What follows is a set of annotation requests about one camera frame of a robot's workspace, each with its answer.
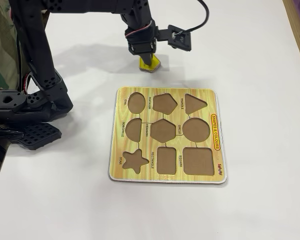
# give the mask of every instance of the screw hole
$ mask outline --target screw hole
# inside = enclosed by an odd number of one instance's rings
[[[6,97],[3,99],[3,102],[4,102],[5,104],[8,104],[8,103],[10,103],[12,100],[13,100],[12,97],[6,96]]]

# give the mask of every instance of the wooden puzzle board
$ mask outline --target wooden puzzle board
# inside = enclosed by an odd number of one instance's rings
[[[115,181],[132,182],[225,182],[215,92],[200,88],[120,88],[109,176]]]

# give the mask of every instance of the wood grain pattern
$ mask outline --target wood grain pattern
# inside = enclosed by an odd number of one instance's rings
[[[291,25],[296,44],[300,51],[300,17],[293,0],[283,0],[283,4]]]

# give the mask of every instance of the triangle cutout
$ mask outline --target triangle cutout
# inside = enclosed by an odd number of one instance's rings
[[[195,96],[192,96],[190,94],[186,94],[185,95],[185,113],[186,114],[193,114],[194,112],[205,108],[206,106],[208,106],[208,104],[199,99],[196,98]]]

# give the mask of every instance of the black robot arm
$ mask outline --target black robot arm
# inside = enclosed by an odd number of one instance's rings
[[[191,50],[190,32],[169,25],[159,30],[151,17],[148,0],[9,0],[18,38],[39,91],[22,94],[0,89],[0,124],[20,125],[49,122],[68,113],[73,104],[62,77],[55,70],[42,11],[51,13],[107,12],[121,14],[127,24],[129,51],[151,65],[156,42],[168,41],[173,48]]]

